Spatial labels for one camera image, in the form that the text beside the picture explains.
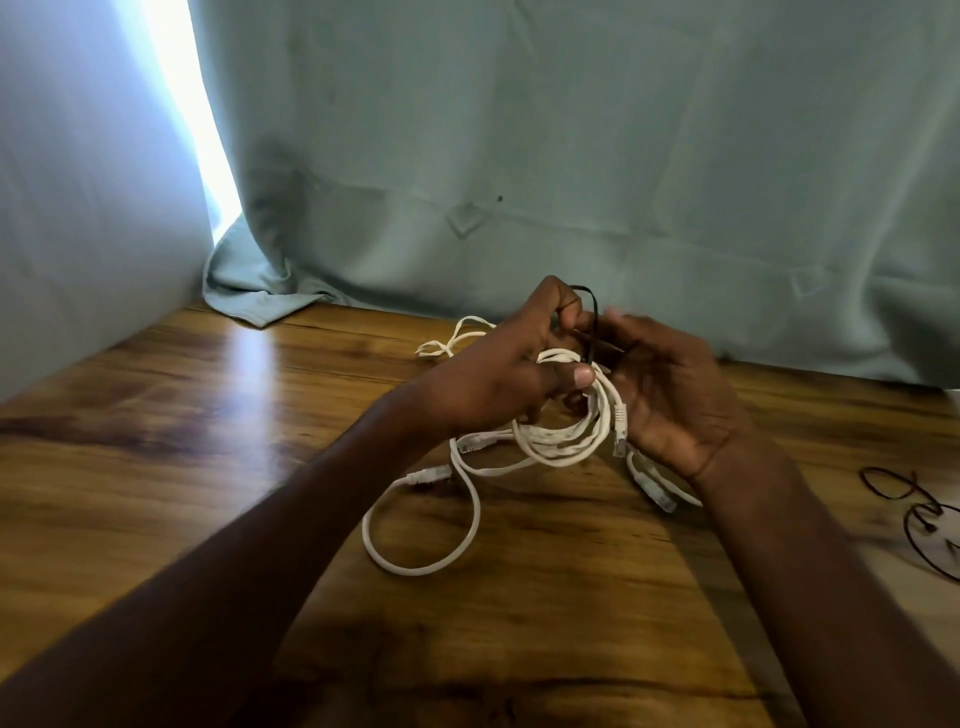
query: wooden tabletop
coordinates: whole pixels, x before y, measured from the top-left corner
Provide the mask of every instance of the wooden tabletop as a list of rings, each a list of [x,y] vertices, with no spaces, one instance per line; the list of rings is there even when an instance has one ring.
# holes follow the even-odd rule
[[[261,331],[186,309],[0,407],[0,675],[257,501],[424,371],[414,348],[451,329],[315,305]],[[960,665],[960,586],[921,568],[904,544],[905,506],[857,478],[866,465],[916,470],[960,503],[957,404],[837,376],[727,372]],[[431,576],[379,570],[354,532],[238,724],[798,724],[704,514],[664,516],[609,450],[479,480],[480,531]],[[444,449],[428,461],[444,462]],[[391,497],[373,536],[387,558],[423,565],[459,542],[469,516],[462,488],[441,484]]]

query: white wall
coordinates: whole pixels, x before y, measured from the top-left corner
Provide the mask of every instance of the white wall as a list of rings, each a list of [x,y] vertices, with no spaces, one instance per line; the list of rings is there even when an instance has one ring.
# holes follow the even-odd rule
[[[140,20],[0,3],[0,400],[199,297],[204,187]]]

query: person's right hand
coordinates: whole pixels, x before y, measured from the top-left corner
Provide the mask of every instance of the person's right hand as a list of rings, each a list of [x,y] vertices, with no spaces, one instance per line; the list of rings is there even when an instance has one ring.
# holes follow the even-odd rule
[[[697,485],[717,455],[756,434],[703,339],[609,309],[598,322],[597,361],[627,405],[631,444]]]

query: curtain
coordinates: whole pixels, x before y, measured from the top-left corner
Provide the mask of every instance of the curtain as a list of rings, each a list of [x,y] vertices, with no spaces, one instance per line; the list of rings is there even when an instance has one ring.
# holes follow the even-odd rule
[[[0,400],[199,297],[189,134],[138,6],[0,3]]]
[[[207,301],[514,309],[960,384],[951,0],[192,0],[245,218]]]

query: black cable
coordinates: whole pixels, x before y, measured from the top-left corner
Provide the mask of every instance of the black cable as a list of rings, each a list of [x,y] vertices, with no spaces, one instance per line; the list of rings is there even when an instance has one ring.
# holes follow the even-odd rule
[[[587,357],[584,359],[587,364],[592,364],[594,342],[597,340],[597,320],[600,318],[600,309],[597,306],[597,297],[594,296],[593,291],[591,291],[585,285],[571,285],[570,288],[575,291],[584,291],[585,293],[589,293],[590,297],[593,299],[593,327],[592,331],[590,332],[589,344],[587,344]]]
[[[886,475],[887,477],[891,477],[894,480],[898,480],[899,482],[909,487],[905,492],[903,492],[899,496],[887,495],[886,493],[881,491],[879,488],[877,488],[877,486],[874,485],[874,483],[872,483],[870,478],[868,477],[868,475],[874,474],[874,473]],[[960,513],[960,508],[956,508],[952,505],[944,505],[944,503],[941,503],[939,500],[933,497],[925,488],[922,488],[920,486],[920,483],[917,480],[916,471],[912,471],[910,473],[910,477],[906,477],[905,475],[901,475],[900,473],[895,473],[894,471],[887,470],[886,468],[870,467],[870,468],[861,468],[859,474],[860,474],[860,480],[867,487],[867,489],[871,493],[873,493],[875,496],[880,496],[885,500],[903,500],[904,498],[912,496],[915,493],[919,493],[927,499],[928,501],[927,503],[914,503],[913,505],[911,505],[909,508],[906,509],[906,513],[903,514],[903,533],[906,536],[906,540],[913,547],[913,550],[915,550],[920,555],[920,557],[924,561],[926,561],[927,564],[932,569],[937,571],[937,573],[945,576],[947,579],[950,579],[951,581],[960,582],[960,576],[956,576],[933,563],[933,561],[924,553],[924,550],[920,548],[920,546],[918,546],[917,541],[914,538],[913,531],[910,530],[910,519],[913,518],[913,519],[916,519],[917,522],[924,528],[924,531],[926,533],[928,534],[936,533],[940,529],[935,523],[931,522],[928,519],[929,516],[932,516],[934,518],[939,518],[940,516],[944,515],[945,510],[953,511],[955,513]],[[925,511],[928,514],[926,518],[924,517],[923,511]],[[944,543],[947,545],[947,550],[953,555],[953,558],[955,559],[957,556],[957,551],[960,551],[960,544],[956,544],[955,542],[947,538],[944,539]]]

